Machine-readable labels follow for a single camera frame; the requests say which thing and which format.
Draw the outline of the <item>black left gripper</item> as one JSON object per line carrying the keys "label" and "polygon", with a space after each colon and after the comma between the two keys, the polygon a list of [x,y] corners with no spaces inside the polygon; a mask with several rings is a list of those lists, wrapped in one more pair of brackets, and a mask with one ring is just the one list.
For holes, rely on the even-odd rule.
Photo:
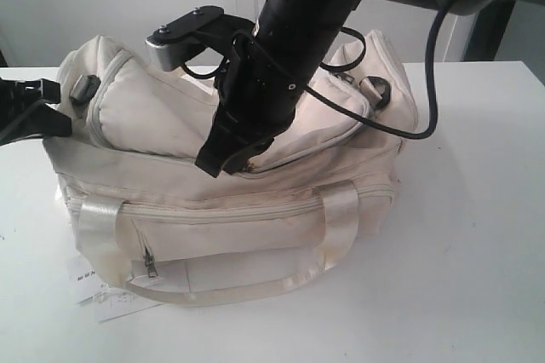
{"label": "black left gripper", "polygon": [[1,145],[30,138],[68,137],[72,120],[50,107],[60,102],[60,85],[36,80],[1,79]]}

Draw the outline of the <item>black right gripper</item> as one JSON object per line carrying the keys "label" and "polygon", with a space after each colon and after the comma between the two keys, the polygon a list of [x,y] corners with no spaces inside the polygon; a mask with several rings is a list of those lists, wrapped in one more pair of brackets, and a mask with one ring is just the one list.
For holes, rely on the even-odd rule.
{"label": "black right gripper", "polygon": [[218,176],[244,170],[295,118],[302,86],[311,78],[311,39],[293,32],[232,36],[229,63],[217,80],[220,103],[195,165]]}

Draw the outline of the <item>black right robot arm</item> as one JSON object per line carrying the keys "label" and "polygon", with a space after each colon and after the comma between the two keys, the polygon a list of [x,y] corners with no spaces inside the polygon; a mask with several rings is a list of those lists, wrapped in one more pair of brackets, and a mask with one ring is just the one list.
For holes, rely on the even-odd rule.
{"label": "black right robot arm", "polygon": [[[195,163],[211,176],[241,170],[265,152],[295,117],[301,95],[345,21],[362,0],[266,0],[253,28],[235,31],[220,102]],[[492,0],[388,0],[433,9],[426,63],[447,14],[471,14]],[[542,3],[543,0],[511,0]]]}

